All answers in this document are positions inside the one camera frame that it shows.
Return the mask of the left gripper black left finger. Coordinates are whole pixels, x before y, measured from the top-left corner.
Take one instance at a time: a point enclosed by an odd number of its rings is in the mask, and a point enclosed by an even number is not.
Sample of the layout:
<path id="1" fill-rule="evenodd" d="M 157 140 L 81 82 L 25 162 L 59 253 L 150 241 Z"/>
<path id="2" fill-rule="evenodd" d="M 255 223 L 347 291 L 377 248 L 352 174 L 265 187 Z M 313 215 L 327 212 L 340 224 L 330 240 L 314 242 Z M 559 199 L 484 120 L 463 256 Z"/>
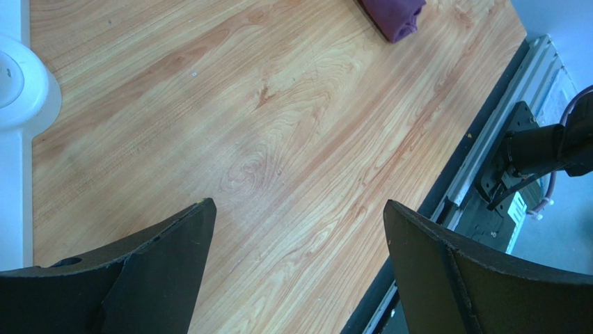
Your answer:
<path id="1" fill-rule="evenodd" d="M 168 219 L 50 267 L 1 273 L 2 333 L 186 333 L 217 208 Z"/>

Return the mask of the purple cloth napkin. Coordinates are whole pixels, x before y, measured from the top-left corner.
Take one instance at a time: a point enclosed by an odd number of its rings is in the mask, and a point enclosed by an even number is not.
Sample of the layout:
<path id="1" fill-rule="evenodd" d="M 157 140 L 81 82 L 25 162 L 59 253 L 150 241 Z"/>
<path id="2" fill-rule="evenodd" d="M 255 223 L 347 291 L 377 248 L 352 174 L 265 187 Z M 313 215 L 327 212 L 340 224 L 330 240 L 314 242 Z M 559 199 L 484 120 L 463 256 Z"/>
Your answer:
<path id="1" fill-rule="evenodd" d="M 418 30 L 417 20 L 425 0 L 362 0 L 364 9 L 384 34 L 395 44 Z"/>

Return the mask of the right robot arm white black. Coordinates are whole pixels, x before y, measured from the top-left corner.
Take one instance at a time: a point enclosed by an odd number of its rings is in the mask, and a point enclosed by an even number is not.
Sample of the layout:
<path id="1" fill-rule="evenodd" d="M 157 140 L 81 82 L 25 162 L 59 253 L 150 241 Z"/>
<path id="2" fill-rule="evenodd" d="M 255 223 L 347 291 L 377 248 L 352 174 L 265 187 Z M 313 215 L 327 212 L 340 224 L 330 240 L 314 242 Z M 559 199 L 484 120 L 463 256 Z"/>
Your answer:
<path id="1" fill-rule="evenodd" d="M 558 124 L 510 133 L 501 145 L 505 162 L 523 175 L 592 172 L 592 92 L 577 95 L 571 106 Z"/>

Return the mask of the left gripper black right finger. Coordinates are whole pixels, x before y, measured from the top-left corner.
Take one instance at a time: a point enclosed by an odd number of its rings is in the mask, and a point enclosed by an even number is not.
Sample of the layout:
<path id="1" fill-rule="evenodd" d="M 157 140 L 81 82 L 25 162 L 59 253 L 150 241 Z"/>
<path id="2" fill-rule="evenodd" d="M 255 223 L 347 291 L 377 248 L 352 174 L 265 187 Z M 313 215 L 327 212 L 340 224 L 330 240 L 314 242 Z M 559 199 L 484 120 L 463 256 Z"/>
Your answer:
<path id="1" fill-rule="evenodd" d="M 410 333 L 591 333 L 592 277 L 522 260 L 400 202 L 386 241 Z"/>

